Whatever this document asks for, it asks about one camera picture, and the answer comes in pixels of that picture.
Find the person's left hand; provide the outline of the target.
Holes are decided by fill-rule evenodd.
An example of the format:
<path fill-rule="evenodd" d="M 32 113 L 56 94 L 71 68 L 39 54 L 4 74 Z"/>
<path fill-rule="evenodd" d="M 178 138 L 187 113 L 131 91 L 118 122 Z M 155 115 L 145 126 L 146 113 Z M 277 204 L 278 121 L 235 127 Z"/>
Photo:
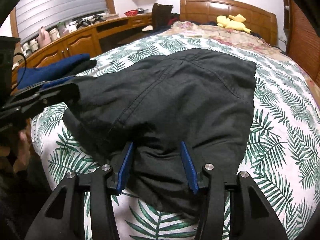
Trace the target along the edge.
<path fill-rule="evenodd" d="M 16 157 L 13 164 L 9 162 L 8 156 L 13 152 Z M 1 170 L 10 172 L 20 172 L 27 169 L 30 160 L 30 144 L 28 141 L 28 132 L 23 129 L 18 132 L 17 142 L 14 149 L 9 146 L 1 146 Z"/>

